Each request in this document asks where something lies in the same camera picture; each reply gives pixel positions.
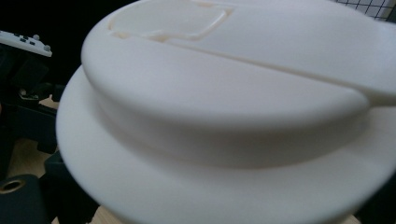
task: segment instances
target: white lid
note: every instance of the white lid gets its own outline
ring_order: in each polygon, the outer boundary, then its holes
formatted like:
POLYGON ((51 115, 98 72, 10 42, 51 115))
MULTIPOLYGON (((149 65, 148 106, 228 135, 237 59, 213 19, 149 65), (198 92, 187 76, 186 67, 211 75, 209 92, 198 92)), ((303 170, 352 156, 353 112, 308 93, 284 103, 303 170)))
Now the white lid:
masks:
POLYGON ((396 127, 383 121, 395 116, 383 109, 396 103, 395 35, 394 25, 330 1, 133 3, 84 42, 60 105, 61 151, 77 181, 127 221, 339 218, 396 164, 396 127), (72 105, 83 111, 67 114, 72 105), (87 166, 77 153, 94 158, 87 166), (358 174, 378 155, 383 173, 358 174), (122 179, 117 192, 87 180, 93 167, 122 179), (320 184, 305 186, 310 176, 320 184), (298 218, 283 218, 285 206, 298 218))

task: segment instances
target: dark background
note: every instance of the dark background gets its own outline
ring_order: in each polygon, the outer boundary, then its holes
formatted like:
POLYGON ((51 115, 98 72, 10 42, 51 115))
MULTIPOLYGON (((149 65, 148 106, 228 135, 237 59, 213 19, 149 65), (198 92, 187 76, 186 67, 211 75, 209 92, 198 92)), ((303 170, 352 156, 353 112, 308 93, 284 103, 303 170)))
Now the dark background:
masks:
POLYGON ((43 81, 66 85, 80 66, 85 36, 103 17, 134 0, 0 0, 0 30, 39 35, 52 56, 42 57, 49 67, 43 81))

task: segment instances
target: lid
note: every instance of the lid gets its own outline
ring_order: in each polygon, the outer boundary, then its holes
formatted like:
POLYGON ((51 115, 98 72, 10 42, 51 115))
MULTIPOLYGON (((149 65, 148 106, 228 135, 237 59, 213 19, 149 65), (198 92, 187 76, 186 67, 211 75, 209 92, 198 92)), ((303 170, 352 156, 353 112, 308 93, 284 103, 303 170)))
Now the lid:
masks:
POLYGON ((135 2, 85 39, 61 153, 126 222, 335 221, 396 166, 395 35, 330 1, 135 2))

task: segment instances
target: black wire grid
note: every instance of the black wire grid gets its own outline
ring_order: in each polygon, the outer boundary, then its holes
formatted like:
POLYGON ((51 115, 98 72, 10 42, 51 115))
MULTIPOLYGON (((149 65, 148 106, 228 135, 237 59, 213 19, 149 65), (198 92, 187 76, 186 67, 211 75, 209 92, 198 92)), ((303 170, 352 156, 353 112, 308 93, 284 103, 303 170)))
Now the black wire grid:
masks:
POLYGON ((396 5, 396 0, 331 0, 331 1, 346 5, 347 7, 352 7, 378 21, 386 21, 396 5))

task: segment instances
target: wire mesh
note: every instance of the wire mesh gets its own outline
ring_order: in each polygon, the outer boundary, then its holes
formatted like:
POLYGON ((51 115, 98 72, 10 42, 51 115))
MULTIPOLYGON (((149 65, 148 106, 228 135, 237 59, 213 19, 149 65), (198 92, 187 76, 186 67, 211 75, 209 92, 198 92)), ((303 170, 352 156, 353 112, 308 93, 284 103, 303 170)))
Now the wire mesh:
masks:
POLYGON ((395 8, 396 0, 331 0, 352 7, 378 21, 386 21, 395 8))

